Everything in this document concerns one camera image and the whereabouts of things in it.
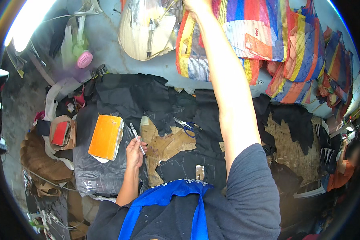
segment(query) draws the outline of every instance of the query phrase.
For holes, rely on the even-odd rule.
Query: fluorescent light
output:
[[[55,2],[56,0],[27,0],[8,31],[4,45],[8,46],[13,38],[16,51],[23,51],[33,32]]]

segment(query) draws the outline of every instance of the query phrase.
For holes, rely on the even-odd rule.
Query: raised arm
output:
[[[227,177],[235,158],[248,146],[261,144],[250,87],[243,66],[212,12],[210,0],[184,0],[199,25],[210,78],[220,111]]]

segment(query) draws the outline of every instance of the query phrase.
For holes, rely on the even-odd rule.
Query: silver pen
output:
[[[130,125],[131,125],[131,129],[132,129],[132,132],[133,132],[136,140],[139,140],[139,136],[137,135],[137,132],[136,132],[135,128],[133,127],[133,124],[130,123]],[[144,149],[143,149],[143,147],[141,146],[141,144],[140,144],[140,150],[141,150],[141,152],[143,153],[143,155],[144,155],[145,157],[147,157],[147,156],[145,155]]]

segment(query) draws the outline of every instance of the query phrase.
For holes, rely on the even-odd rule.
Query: orange notebook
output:
[[[123,127],[124,121],[121,117],[99,115],[88,153],[100,162],[115,160]]]

